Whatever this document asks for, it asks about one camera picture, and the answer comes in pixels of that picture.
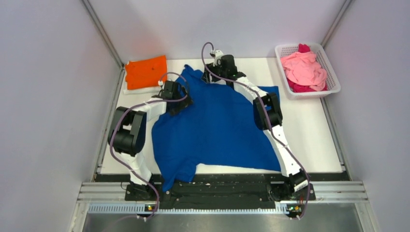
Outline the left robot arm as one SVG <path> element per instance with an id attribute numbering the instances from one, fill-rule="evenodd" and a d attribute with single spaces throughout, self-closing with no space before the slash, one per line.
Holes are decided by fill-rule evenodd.
<path id="1" fill-rule="evenodd" d="M 149 182 L 152 172 L 142 154 L 147 123 L 164 114 L 174 116 L 192 104 L 188 86 L 165 81 L 159 93 L 148 101 L 132 107 L 116 108 L 107 137 L 109 151 L 116 161 L 129 170 L 131 187 L 136 188 L 142 199 L 149 200 L 155 194 L 155 187 Z"/>

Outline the blue printed t-shirt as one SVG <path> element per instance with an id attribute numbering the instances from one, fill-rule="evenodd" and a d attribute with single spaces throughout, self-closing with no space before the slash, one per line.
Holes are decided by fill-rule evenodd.
<path id="1" fill-rule="evenodd" d="M 164 114 L 152 127 L 155 161 L 168 191 L 175 180 L 190 182 L 199 164 L 279 171 L 266 135 L 254 122 L 253 106 L 229 86 L 207 84 L 202 71 L 185 65 L 193 104 L 177 115 Z"/>

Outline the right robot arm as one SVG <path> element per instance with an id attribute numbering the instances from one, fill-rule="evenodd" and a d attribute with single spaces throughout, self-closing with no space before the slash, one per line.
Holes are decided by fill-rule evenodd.
<path id="1" fill-rule="evenodd" d="M 203 79 L 206 83 L 225 81 L 235 92 L 241 94 L 253 106 L 256 127 L 268 138 L 279 162 L 281 174 L 287 178 L 283 192 L 289 199 L 297 199 L 303 189 L 311 193 L 310 177 L 300 161 L 294 156 L 283 128 L 283 115 L 278 96 L 253 84 L 247 76 L 239 72 L 232 55 L 214 52 L 213 61 L 205 63 Z"/>

